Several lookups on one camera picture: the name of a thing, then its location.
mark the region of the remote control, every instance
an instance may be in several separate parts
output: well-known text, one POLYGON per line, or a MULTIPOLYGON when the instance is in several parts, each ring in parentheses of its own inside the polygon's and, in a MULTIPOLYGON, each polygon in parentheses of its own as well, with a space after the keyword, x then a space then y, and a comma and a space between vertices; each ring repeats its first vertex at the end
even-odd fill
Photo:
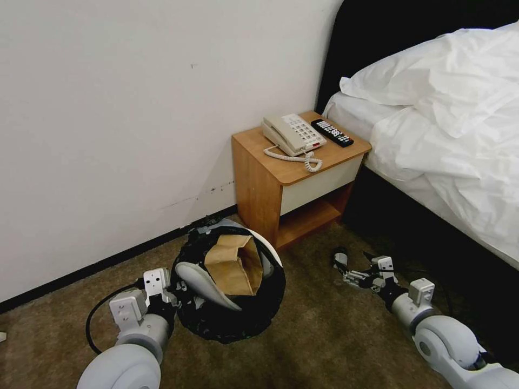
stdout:
POLYGON ((340 147, 346 147, 350 144, 353 144, 353 139, 351 139, 345 133, 340 132, 338 129, 325 122, 323 119, 314 120, 311 125, 318 132, 337 143, 340 147))

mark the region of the wooden nightstand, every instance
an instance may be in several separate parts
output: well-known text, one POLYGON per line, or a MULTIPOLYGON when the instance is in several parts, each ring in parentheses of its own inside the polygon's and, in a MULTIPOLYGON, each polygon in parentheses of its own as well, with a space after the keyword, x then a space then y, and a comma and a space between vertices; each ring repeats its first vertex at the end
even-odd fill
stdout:
MULTIPOLYGON (((322 118, 315 112, 300 116, 308 123, 322 118)), ((276 248, 342 215, 362 159, 371 150, 365 140, 330 120, 327 122, 355 142, 342 148, 328 140, 314 150, 315 157, 323 160, 316 173, 308 172, 301 162, 286 162, 265 155, 263 149, 272 143, 263 136, 261 127, 232 136, 238 214, 247 227, 276 248)))

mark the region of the white wall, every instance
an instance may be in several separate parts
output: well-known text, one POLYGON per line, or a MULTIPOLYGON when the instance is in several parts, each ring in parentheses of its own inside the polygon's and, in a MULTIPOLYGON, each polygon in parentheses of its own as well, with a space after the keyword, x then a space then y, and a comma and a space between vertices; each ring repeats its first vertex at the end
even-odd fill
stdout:
POLYGON ((234 204, 230 135, 314 107, 340 2, 2 1, 0 301, 234 204))

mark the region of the mattress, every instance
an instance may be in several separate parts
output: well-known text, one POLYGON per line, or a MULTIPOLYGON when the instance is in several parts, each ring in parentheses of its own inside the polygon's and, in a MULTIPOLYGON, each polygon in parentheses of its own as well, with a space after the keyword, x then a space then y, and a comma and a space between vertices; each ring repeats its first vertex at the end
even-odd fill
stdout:
MULTIPOLYGON (((333 120, 335 123, 348 129, 348 131, 353 132, 355 135, 369 141, 374 125, 400 111, 402 108, 402 106, 381 105, 338 92, 328 101, 323 116, 333 120)), ((444 200, 437 194, 425 175, 421 175, 409 181, 397 181, 382 174, 369 161, 367 161, 366 166, 409 197, 416 200, 443 220, 456 227, 464 234, 519 270, 518 261, 499 250, 498 247, 483 242, 467 228, 467 226, 453 213, 444 200)))

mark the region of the beige telephone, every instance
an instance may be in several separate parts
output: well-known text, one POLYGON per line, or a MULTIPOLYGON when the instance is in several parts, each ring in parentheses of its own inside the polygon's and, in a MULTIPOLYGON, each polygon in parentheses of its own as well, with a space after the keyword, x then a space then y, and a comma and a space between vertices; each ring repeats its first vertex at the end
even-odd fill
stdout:
POLYGON ((321 168, 323 162, 320 159, 312 158, 314 152, 310 150, 325 144, 326 139, 299 115, 291 113, 281 117, 264 117, 261 127, 267 139, 275 144, 275 146, 263 150, 269 157, 287 161, 304 162, 305 167, 312 173, 321 168), (289 155, 289 157, 271 152, 270 149, 275 147, 279 147, 289 155), (296 157, 303 153, 305 154, 304 158, 296 157), (312 167, 310 163, 316 163, 317 165, 312 167))

